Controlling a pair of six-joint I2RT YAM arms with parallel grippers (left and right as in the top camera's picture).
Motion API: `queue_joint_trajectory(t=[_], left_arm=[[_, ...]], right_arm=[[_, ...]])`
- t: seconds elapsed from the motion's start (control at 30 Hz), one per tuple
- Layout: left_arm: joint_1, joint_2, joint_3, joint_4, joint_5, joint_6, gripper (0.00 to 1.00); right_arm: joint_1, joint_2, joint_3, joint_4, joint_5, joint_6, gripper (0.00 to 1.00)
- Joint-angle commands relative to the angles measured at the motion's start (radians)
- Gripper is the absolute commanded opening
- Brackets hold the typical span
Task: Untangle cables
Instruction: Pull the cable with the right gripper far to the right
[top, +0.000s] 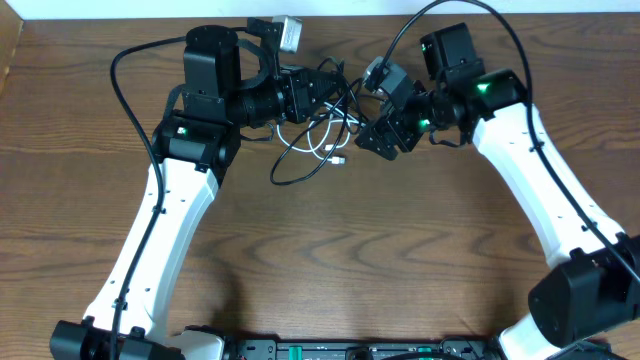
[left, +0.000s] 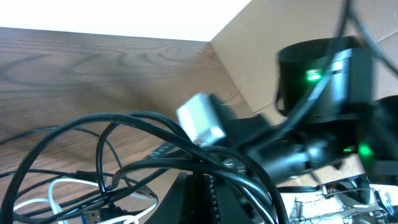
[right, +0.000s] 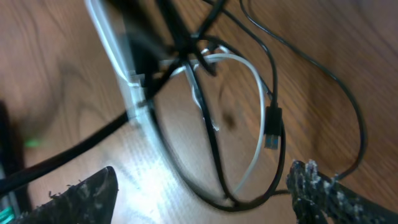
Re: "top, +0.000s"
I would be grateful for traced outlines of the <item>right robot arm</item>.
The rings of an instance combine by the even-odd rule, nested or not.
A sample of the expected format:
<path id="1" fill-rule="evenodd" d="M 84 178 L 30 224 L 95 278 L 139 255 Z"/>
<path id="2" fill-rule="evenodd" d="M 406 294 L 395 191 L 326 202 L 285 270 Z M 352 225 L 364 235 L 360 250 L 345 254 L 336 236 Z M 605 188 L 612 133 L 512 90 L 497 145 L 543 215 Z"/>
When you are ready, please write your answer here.
<path id="1" fill-rule="evenodd" d="M 385 96 L 357 145 L 387 160 L 422 138 L 457 128 L 503 178 L 532 224 L 549 273 L 530 291 L 528 314 L 488 347 L 489 359 L 609 359 L 595 336 L 639 317 L 639 241 L 590 197 L 549 138 L 509 69 L 488 72 L 469 30 L 422 37 L 432 90 L 376 58 L 365 85 Z"/>

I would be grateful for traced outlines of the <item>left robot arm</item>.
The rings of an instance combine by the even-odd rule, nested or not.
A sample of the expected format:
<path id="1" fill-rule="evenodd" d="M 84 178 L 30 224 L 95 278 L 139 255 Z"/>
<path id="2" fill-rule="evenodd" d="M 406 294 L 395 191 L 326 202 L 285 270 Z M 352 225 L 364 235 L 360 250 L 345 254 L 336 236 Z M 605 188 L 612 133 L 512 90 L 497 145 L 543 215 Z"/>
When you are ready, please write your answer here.
<path id="1" fill-rule="evenodd" d="M 167 331 L 174 287 L 192 237 L 242 143 L 242 129 L 302 123 L 338 89 L 333 72 L 283 65 L 302 24 L 290 16 L 245 26 L 205 25 L 181 38 L 184 82 L 143 137 L 145 195 L 106 283 L 78 323 L 59 322 L 56 359 L 231 359 L 206 327 Z"/>

